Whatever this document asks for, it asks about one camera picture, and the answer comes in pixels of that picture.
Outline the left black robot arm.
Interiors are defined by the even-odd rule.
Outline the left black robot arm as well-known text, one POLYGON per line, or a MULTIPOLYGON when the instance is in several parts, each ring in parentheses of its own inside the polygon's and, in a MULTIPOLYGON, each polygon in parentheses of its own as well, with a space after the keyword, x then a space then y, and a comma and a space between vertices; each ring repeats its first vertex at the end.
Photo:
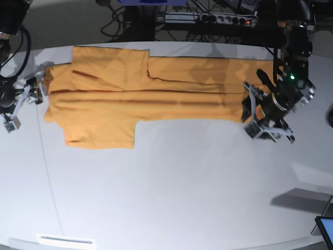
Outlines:
POLYGON ((284 117, 298 106, 304 106, 314 97, 316 90, 309 80, 309 57, 313 46, 308 27, 315 23, 311 1, 277 1, 276 20, 285 35, 283 46, 273 50, 273 77, 261 69, 257 76, 269 89, 265 93, 244 82, 248 96, 242 101, 241 121, 254 140, 277 141, 285 136, 295 141, 293 131, 284 117))

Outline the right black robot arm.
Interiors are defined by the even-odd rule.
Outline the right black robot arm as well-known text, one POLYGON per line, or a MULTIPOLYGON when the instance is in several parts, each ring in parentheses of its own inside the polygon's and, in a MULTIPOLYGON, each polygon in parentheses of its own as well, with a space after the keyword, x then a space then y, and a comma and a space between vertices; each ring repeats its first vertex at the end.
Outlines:
POLYGON ((39 105, 43 102, 42 88, 36 77, 26 80, 25 85, 18 89, 15 84, 25 70, 31 53, 32 41, 23 21, 31 7, 32 1, 1 1, 1 68, 6 66, 27 42, 23 63, 19 70, 11 76, 1 75, 1 119, 8 133, 18 130, 21 126, 17 113, 24 102, 39 105), (11 54, 10 38, 20 33, 21 42, 11 54))

